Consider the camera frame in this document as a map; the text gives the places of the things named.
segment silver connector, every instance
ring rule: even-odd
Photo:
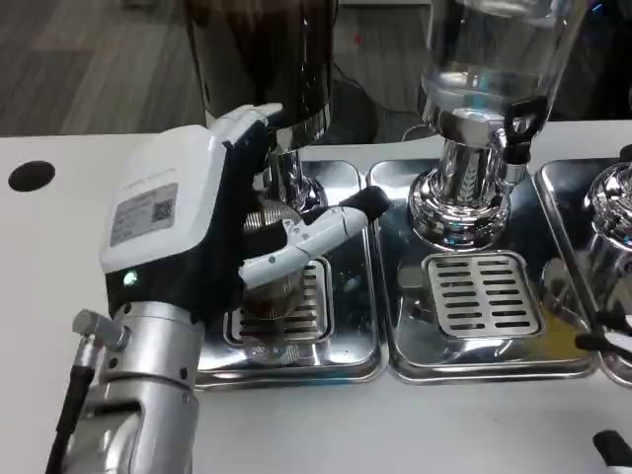
[[[499,186],[510,193],[513,188],[520,184],[526,175],[526,164],[512,165],[501,159],[498,162],[497,181]]]
[[[129,331],[125,326],[89,309],[82,309],[75,316],[72,331],[84,339],[92,336],[97,346],[105,346],[110,351],[121,351],[129,342]]]

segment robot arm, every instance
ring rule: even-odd
[[[101,252],[113,319],[87,310],[75,318],[82,340],[46,474],[185,473],[204,322],[237,307],[246,286],[300,269],[387,209],[381,191],[367,189],[245,237],[279,111],[245,106],[210,130],[169,130],[127,164]]]

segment white countertop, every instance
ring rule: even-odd
[[[63,400],[83,307],[106,311],[99,241],[123,160],[146,135],[0,139],[0,459],[41,473]],[[615,156],[632,122],[550,123],[531,169],[553,159]],[[441,140],[322,147],[361,171],[384,159],[436,157]],[[6,180],[46,160],[55,179],[30,194]],[[632,393],[598,373],[580,380],[409,386],[390,373],[344,387],[200,393],[195,473],[607,472],[593,435],[632,442]]]

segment black cable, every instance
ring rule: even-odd
[[[373,100],[373,98],[371,96],[368,95],[368,93],[366,92],[366,89],[364,89],[364,87],[362,87],[362,85],[357,82],[356,79],[354,79],[353,77],[348,76],[347,74],[345,74],[345,72],[341,69],[341,67],[334,62],[334,67],[336,68],[336,70],[338,71],[338,73],[342,76],[342,78],[344,80],[346,80],[347,82],[349,82],[350,84],[356,86],[358,89],[361,90],[361,92],[370,100],[372,101],[379,109],[388,112],[390,114],[399,114],[399,115],[403,115],[403,116],[413,116],[416,117],[418,119],[422,118],[422,115],[419,112],[413,112],[413,111],[398,111],[396,109],[390,109],[386,106],[381,105],[379,102]],[[417,90],[417,104],[419,106],[419,102],[421,101],[421,93],[422,93],[422,84],[420,83],[419,85],[419,89]]]
[[[77,428],[77,422],[94,376],[95,370],[92,367],[72,366],[70,381],[68,382],[68,389],[66,390],[59,421],[57,422],[55,440],[52,442],[45,474],[61,473],[68,441],[72,434],[75,433],[75,428]]]

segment black handle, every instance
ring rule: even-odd
[[[342,200],[338,205],[361,210],[366,214],[370,223],[388,210],[390,200],[380,187],[369,186],[359,193],[355,193],[353,196]]]
[[[621,434],[611,430],[597,433],[592,438],[592,444],[601,454],[606,466],[632,468],[632,449]]]
[[[546,123],[546,112],[549,101],[546,96],[538,96],[526,101],[508,104],[505,108],[505,135],[507,142],[511,145],[530,142],[535,134]],[[531,123],[526,130],[517,132],[514,128],[516,119],[531,118]]]
[[[504,130],[507,147],[503,160],[510,165],[526,165],[531,159],[531,140],[546,123],[548,99],[538,96],[526,101],[514,102],[505,106]],[[525,130],[516,131],[516,119],[531,119]]]
[[[584,351],[614,354],[632,363],[631,353],[611,344],[603,335],[595,333],[580,334],[575,338],[575,346]]]

